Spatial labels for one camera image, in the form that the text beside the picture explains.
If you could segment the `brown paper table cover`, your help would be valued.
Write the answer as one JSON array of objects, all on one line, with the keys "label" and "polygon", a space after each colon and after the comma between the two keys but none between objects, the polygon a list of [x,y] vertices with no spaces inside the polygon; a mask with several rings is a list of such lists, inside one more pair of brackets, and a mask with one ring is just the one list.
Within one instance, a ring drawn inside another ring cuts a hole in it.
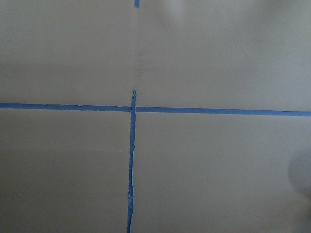
[{"label": "brown paper table cover", "polygon": [[[4,103],[311,109],[308,0],[3,0]],[[127,231],[125,111],[1,109],[3,233]],[[308,233],[311,119],[137,112],[134,233]]]}]

